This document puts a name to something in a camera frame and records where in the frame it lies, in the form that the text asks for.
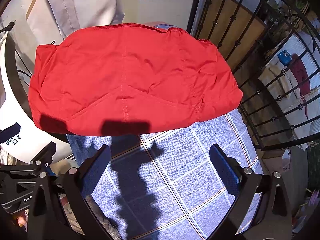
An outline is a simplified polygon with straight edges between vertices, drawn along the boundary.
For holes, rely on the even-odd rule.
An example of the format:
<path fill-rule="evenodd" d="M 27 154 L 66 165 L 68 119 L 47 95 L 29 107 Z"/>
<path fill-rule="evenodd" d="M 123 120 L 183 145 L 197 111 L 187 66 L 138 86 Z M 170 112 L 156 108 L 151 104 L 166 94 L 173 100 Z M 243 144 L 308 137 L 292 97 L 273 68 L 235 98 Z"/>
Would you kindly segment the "red puffer jacket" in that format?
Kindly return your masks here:
<path fill-rule="evenodd" d="M 212 42 L 136 23 L 80 29 L 38 46 L 28 93 L 37 128 L 83 136 L 184 128 L 227 114 L 241 98 Z"/>

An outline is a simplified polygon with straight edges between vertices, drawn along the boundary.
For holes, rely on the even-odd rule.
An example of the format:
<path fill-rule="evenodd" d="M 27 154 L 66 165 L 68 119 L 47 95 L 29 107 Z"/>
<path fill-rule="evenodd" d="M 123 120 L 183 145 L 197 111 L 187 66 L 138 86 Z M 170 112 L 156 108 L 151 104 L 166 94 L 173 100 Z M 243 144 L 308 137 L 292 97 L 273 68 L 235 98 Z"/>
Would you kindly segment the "blue plaid bed sheet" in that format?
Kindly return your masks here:
<path fill-rule="evenodd" d="M 234 197 L 210 162 L 212 144 L 263 171 L 237 110 L 172 131 L 68 141 L 77 163 L 110 147 L 111 161 L 91 196 L 122 239 L 203 239 L 213 232 Z"/>

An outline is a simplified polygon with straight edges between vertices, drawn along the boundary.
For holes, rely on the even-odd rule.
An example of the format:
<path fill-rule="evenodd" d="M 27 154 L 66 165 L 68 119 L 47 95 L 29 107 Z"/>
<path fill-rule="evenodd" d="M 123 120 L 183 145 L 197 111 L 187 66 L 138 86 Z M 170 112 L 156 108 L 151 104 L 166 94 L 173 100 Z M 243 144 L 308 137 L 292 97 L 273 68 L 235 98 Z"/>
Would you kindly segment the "grey fur trim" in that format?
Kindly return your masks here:
<path fill-rule="evenodd" d="M 113 239 L 122 239 L 120 233 L 116 229 L 114 225 L 110 222 L 110 220 L 104 215 L 100 207 L 97 205 L 97 203 L 94 201 L 93 197 L 91 195 L 87 196 L 85 198 L 87 204 L 89 205 L 90 209 L 94 213 L 95 217 L 99 220 L 99 222 L 102 224 L 104 229 L 109 233 L 109 235 Z"/>

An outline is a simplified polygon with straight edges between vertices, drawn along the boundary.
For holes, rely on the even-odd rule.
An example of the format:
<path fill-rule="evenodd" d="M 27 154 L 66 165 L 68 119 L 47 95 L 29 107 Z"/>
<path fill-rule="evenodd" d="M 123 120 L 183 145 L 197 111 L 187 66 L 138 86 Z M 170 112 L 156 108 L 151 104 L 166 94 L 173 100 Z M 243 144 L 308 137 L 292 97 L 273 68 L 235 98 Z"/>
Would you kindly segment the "white bed with bedding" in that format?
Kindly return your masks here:
<path fill-rule="evenodd" d="M 293 34 L 278 54 L 268 62 L 259 80 L 276 99 L 293 136 L 302 139 L 319 132 L 319 51 L 313 49 L 312 37 Z"/>

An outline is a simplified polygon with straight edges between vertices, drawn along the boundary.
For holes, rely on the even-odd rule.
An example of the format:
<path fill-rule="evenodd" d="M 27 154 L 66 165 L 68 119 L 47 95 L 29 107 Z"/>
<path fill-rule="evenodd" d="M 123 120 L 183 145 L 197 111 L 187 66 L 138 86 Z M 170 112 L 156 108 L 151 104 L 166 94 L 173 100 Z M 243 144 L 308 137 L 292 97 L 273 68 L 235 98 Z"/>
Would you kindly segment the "black iron railing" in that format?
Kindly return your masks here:
<path fill-rule="evenodd" d="M 302 139 L 293 136 L 277 105 L 259 80 L 268 62 L 293 35 L 312 37 L 319 51 L 319 29 L 308 19 L 309 7 L 290 0 L 193 0 L 188 32 L 215 44 L 232 69 L 243 98 L 238 110 L 249 128 L 255 148 L 273 151 L 293 146 L 305 150 L 319 140 L 319 132 Z"/>

